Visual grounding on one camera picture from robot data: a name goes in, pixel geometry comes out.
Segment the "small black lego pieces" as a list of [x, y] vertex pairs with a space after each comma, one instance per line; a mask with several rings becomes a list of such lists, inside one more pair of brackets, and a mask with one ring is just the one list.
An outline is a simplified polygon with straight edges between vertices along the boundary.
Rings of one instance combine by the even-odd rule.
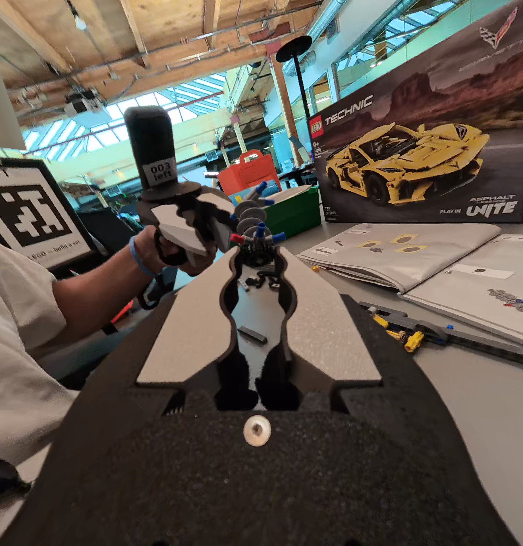
[[280, 280], [279, 278], [268, 271], [258, 271], [256, 276], [249, 276], [244, 281], [247, 286], [253, 286], [256, 289], [262, 288], [263, 285], [267, 284], [268, 288], [273, 291], [280, 289]]

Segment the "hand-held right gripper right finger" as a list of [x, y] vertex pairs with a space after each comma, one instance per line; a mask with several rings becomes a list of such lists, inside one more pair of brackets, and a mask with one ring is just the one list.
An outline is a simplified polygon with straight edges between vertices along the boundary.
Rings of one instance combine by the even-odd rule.
[[276, 248], [275, 265], [285, 314], [279, 343], [285, 384], [300, 398], [380, 386], [381, 374], [338, 290], [285, 248]]

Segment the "lego set box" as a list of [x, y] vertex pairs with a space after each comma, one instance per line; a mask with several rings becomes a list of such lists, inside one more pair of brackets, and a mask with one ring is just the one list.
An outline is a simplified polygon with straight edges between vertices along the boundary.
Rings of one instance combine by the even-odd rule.
[[523, 1], [308, 121], [328, 223], [523, 221]]

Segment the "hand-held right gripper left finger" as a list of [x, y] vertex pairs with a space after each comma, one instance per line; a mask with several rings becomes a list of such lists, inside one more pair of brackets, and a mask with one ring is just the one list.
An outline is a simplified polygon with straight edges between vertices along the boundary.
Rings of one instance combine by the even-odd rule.
[[180, 290], [140, 370], [147, 397], [203, 390], [217, 406], [240, 405], [238, 303], [240, 250], [234, 247]]

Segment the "dark grey lego beam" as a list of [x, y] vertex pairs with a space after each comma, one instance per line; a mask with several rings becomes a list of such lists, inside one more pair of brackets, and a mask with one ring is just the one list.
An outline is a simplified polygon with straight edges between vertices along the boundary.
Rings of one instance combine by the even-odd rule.
[[267, 337], [251, 328], [242, 325], [239, 326], [237, 330], [241, 335], [246, 336], [251, 340], [255, 340], [255, 342], [260, 345], [267, 344]]

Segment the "person's left forearm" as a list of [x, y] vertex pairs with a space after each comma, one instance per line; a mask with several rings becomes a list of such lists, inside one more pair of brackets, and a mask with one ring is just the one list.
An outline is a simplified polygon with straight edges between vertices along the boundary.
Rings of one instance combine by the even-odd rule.
[[99, 267], [56, 282], [53, 296], [66, 325], [51, 343], [76, 342], [101, 330], [149, 280], [129, 248], [124, 248]]

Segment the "black disc-topped pole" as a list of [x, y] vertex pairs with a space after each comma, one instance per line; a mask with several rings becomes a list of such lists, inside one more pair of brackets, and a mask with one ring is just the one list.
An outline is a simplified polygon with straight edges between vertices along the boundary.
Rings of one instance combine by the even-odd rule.
[[285, 61], [293, 61], [306, 119], [309, 119], [310, 111], [307, 105], [307, 96], [301, 75], [299, 56], [305, 54], [312, 46], [312, 43], [313, 39], [311, 36], [299, 36], [287, 42], [285, 45], [282, 45], [276, 53], [276, 60], [281, 64], [285, 63]]

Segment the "green plastic bin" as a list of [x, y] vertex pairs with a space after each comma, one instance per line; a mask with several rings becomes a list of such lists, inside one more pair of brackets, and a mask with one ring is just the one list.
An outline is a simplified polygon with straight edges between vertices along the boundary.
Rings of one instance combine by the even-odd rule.
[[320, 195], [310, 190], [301, 195], [264, 207], [265, 224], [273, 235], [285, 233], [286, 238], [321, 225]]

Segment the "person's left hand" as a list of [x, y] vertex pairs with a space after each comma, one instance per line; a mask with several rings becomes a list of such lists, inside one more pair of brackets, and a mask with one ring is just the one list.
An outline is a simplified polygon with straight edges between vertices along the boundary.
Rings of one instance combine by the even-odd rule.
[[[155, 274], [159, 274], [167, 266], [161, 259], [156, 248], [157, 229], [153, 225], [145, 227], [140, 236], [136, 239], [136, 246], [146, 266]], [[162, 255], [165, 257], [175, 255], [180, 248], [166, 239], [159, 239], [162, 249]], [[178, 266], [179, 270], [183, 271], [190, 277], [195, 277], [207, 269], [215, 260], [217, 254], [217, 246], [213, 242], [209, 242], [206, 246], [207, 255], [197, 256], [195, 264], [185, 262]]]

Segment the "grey lego shock absorber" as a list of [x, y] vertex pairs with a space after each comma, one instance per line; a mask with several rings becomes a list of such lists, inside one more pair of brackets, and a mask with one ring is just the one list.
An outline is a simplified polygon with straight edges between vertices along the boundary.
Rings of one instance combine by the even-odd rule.
[[276, 246], [287, 237], [285, 232], [274, 233], [268, 227], [265, 208], [257, 201], [245, 200], [235, 207], [231, 219], [236, 227], [230, 242], [240, 249], [243, 263], [251, 268], [271, 264]]

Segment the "blue wristband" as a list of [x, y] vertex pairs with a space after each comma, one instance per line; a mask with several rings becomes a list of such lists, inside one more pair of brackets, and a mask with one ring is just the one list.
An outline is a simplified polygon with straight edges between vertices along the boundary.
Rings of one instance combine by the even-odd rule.
[[140, 255], [139, 251], [138, 251], [138, 248], [136, 246], [136, 239], [140, 236], [140, 234], [137, 234], [137, 235], [134, 235], [132, 236], [130, 239], [129, 239], [129, 242], [128, 242], [128, 249], [129, 249], [129, 253], [132, 257], [132, 259], [134, 260], [136, 266], [138, 267], [138, 269], [146, 276], [148, 276], [149, 278], [153, 279], [156, 277], [156, 274], [153, 273], [147, 266], [146, 264], [144, 263], [143, 259], [142, 259], [142, 256]]

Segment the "lego instruction booklet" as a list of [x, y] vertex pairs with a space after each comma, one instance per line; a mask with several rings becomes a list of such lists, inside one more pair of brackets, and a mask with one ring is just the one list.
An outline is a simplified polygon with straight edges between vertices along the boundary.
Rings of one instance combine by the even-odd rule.
[[360, 224], [299, 253], [523, 345], [523, 234], [490, 224]]

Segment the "lego chassis assembly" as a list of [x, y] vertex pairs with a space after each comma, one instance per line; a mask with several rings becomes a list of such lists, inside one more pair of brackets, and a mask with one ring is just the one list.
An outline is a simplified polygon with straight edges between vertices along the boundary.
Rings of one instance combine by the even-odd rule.
[[416, 353], [422, 343], [429, 342], [443, 347], [457, 345], [523, 365], [523, 346], [466, 334], [453, 326], [444, 329], [410, 318], [402, 311], [362, 301], [359, 305], [410, 354]]

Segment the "ceiling projector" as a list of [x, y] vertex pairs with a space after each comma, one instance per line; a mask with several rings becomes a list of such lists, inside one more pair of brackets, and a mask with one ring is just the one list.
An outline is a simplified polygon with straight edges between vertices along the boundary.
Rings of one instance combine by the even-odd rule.
[[74, 117], [83, 113], [100, 113], [104, 109], [104, 102], [96, 88], [76, 90], [65, 98], [63, 110], [67, 117]]

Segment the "orange carry bag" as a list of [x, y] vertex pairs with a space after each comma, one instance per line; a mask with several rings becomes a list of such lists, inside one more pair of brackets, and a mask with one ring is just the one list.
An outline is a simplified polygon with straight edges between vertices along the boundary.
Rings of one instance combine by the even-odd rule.
[[262, 154], [259, 150], [241, 154], [237, 164], [232, 164], [218, 174], [219, 185], [226, 195], [253, 188], [263, 181], [273, 181], [277, 190], [281, 190], [272, 155]]

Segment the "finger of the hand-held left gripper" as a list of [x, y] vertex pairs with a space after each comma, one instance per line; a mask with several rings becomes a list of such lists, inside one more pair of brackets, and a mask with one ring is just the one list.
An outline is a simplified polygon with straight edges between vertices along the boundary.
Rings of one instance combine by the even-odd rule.
[[200, 230], [212, 237], [222, 253], [230, 249], [231, 235], [236, 233], [238, 218], [234, 204], [222, 193], [208, 192], [199, 196]]
[[196, 229], [179, 215], [177, 205], [159, 205], [151, 209], [163, 238], [186, 251], [186, 256], [206, 256], [207, 250]]

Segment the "black framed marker sign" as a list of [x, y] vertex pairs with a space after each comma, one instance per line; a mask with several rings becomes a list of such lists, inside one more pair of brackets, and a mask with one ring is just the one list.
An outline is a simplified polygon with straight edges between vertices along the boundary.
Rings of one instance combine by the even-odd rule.
[[48, 270], [97, 254], [42, 160], [1, 159], [0, 243]]

